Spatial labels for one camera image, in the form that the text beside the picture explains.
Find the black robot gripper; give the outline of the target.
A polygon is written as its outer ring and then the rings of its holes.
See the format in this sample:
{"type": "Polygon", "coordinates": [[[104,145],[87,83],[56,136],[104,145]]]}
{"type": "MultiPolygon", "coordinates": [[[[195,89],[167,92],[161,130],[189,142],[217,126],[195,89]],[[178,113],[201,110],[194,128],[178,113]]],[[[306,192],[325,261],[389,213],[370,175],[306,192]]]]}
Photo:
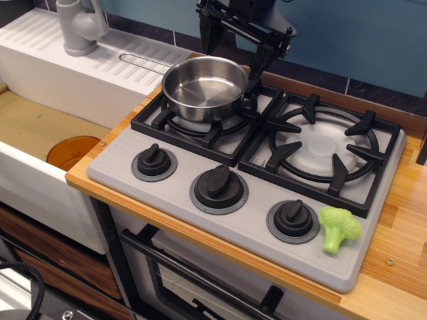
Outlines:
{"type": "Polygon", "coordinates": [[[253,92],[262,73],[278,57],[285,57],[296,29],[281,15],[275,1],[199,1],[201,48],[210,55],[227,30],[258,47],[250,65],[247,92],[253,92]]]}

